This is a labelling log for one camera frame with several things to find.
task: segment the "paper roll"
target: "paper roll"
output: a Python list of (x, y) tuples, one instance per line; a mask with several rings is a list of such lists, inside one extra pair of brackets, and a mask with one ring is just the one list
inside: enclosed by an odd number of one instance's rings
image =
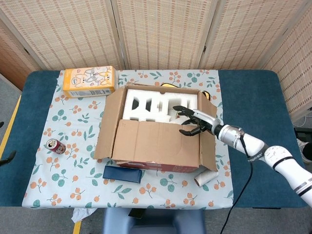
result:
[(194, 180), (195, 180), (195, 183), (199, 187), (201, 187), (204, 184), (208, 183), (210, 180), (217, 178), (218, 175), (219, 175), (218, 172), (214, 172), (214, 171), (207, 169), (203, 171), (202, 173), (198, 174), (197, 176), (195, 176)]

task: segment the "yellow box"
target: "yellow box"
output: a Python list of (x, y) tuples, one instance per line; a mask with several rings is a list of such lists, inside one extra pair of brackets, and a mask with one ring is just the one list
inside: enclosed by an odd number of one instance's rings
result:
[(110, 95), (118, 88), (112, 66), (66, 69), (63, 91), (69, 98)]

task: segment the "red soda can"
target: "red soda can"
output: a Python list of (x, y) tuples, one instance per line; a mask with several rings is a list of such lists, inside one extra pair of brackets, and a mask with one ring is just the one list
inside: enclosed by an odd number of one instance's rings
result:
[(45, 147), (58, 155), (63, 154), (66, 150), (66, 146), (56, 139), (49, 139)]

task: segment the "blue chair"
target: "blue chair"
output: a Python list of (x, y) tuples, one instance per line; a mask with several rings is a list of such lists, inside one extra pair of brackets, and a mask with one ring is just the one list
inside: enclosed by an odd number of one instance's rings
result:
[(146, 209), (142, 219), (130, 208), (107, 208), (103, 234), (205, 234), (203, 210)]

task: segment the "black wire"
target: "black wire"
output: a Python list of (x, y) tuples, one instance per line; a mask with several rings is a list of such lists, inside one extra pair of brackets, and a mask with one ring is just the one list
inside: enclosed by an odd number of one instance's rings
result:
[[(243, 148), (244, 148), (244, 151), (245, 151), (246, 156), (249, 157), (249, 155), (248, 155), (248, 153), (247, 153), (247, 150), (246, 150), (246, 145), (245, 145), (245, 142), (244, 142), (243, 137), (244, 137), (243, 135), (240, 136), (240, 141), (242, 142), (242, 146), (243, 146)], [(250, 163), (250, 174), (249, 174), (248, 180), (247, 180), (247, 182), (245, 183), (245, 185), (244, 185), (242, 191), (241, 191), (240, 194), (238, 195), (236, 201), (234, 202), (234, 204), (233, 204), (232, 207), (230, 208), (229, 213), (228, 213), (228, 216), (226, 217), (226, 220), (225, 220), (225, 222), (224, 222), (224, 224), (223, 224), (223, 227), (222, 227), (222, 229), (221, 229), (220, 234), (223, 233), (223, 230), (225, 229), (225, 226), (226, 226), (227, 223), (228, 223), (228, 220), (229, 220), (231, 211), (232, 211), (232, 209), (234, 208), (234, 206), (236, 205), (236, 203), (238, 202), (238, 200), (240, 199), (240, 197), (242, 196), (242, 194), (243, 194), (243, 192), (245, 191), (247, 185), (249, 184), (249, 182), (250, 182), (250, 180), (251, 180), (251, 178), (252, 178), (252, 176), (253, 176), (253, 172), (254, 172), (254, 167), (253, 167), (253, 165)]]

